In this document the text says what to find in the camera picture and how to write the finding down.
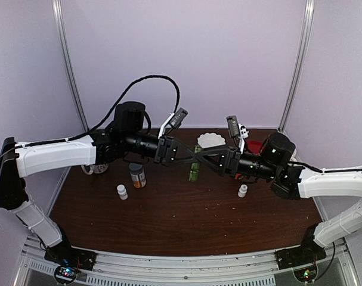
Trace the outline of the green weekly pill organizer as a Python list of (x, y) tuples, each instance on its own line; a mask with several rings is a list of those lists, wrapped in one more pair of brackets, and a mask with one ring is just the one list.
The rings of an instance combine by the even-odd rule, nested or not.
[[(198, 153), (201, 150), (202, 150), (201, 146), (199, 146), (199, 145), (194, 146), (194, 152), (195, 153)], [(200, 162), (199, 161), (196, 161), (196, 162), (191, 164), (189, 177), (188, 177), (189, 182), (197, 182), (197, 180), (199, 178), (199, 170), (200, 170)]]

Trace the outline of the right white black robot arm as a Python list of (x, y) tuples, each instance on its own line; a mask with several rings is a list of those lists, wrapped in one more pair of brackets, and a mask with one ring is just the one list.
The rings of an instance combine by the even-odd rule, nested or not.
[(271, 190), (281, 198), (298, 200), (319, 196), (351, 196), (359, 200), (347, 210), (305, 231), (296, 258), (308, 263), (319, 251), (336, 240), (362, 228), (362, 165), (339, 169), (319, 169), (292, 161), (295, 145), (282, 133), (274, 132), (264, 140), (257, 154), (241, 153), (226, 145), (215, 147), (219, 161), (207, 154), (190, 154), (191, 162), (209, 163), (219, 174), (239, 173), (270, 181)]

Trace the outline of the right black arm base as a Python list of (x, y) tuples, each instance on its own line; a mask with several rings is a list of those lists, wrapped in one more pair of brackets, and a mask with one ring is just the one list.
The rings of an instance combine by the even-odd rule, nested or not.
[(327, 257), (321, 247), (300, 245), (275, 252), (279, 270), (291, 269), (295, 279), (301, 283), (312, 283), (318, 277), (319, 260)]

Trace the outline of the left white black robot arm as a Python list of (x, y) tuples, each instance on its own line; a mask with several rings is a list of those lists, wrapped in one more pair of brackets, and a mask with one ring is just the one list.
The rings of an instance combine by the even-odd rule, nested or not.
[(201, 162), (213, 168), (212, 156), (219, 155), (217, 173), (223, 175), (231, 149), (225, 144), (194, 153), (181, 141), (159, 132), (143, 133), (148, 118), (144, 104), (128, 101), (113, 107), (113, 121), (84, 135), (46, 142), (4, 140), (0, 155), (0, 208), (13, 212), (41, 239), (47, 251), (62, 264), (69, 265), (76, 253), (64, 230), (41, 211), (26, 192), (24, 178), (46, 170), (71, 166), (98, 166), (111, 163), (128, 153), (153, 158), (155, 163)]

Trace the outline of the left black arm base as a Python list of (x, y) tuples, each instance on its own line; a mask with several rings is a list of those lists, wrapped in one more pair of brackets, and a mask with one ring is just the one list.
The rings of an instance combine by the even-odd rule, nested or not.
[(40, 244), (45, 250), (44, 259), (58, 264), (54, 270), (54, 279), (60, 285), (68, 285), (75, 281), (81, 270), (91, 271), (95, 265), (97, 254), (94, 251), (72, 247), (61, 226), (58, 226), (62, 242), (48, 247)]

